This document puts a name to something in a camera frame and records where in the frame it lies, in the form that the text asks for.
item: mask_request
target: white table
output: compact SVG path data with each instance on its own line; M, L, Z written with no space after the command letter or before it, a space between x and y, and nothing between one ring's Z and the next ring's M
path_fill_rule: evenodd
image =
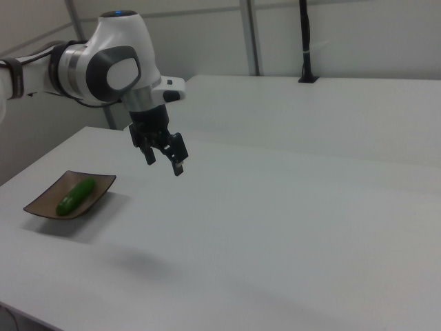
M318 82L190 80L177 178L128 132L68 139L0 188L0 302L62 330L439 330L441 84ZM26 214L66 170L117 179L81 219Z

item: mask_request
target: white wall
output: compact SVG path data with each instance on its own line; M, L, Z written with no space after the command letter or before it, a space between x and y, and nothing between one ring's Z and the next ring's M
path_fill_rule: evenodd
M23 36L35 38L36 34L56 30L59 24L65 25L65 18L69 17L64 1L59 0L11 0L3 1L1 5L3 16L8 11L8 6L12 8L10 17L5 21L0 20L0 31L8 32L0 34L0 53L3 54L8 47L25 42ZM77 37L72 26L68 26L7 56L23 56L49 41L71 39ZM107 127L101 109L84 108L72 100L50 94L38 93L32 98L24 96L10 100L7 102L7 109L6 117L0 124L0 185L84 126Z
M70 23L64 1L1 0L0 53Z
M441 79L439 0L308 3L314 74ZM256 7L263 73L299 76L302 47L298 1L256 0Z

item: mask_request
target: dark plate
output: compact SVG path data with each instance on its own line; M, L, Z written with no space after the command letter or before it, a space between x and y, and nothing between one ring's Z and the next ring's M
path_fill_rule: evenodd
M70 214L59 216L55 212L58 204L77 184L88 177L95 179L92 193ZM66 171L42 195L23 208L30 214L48 219L74 219L87 212L106 192L115 181L116 176L107 174L85 174L83 172Z

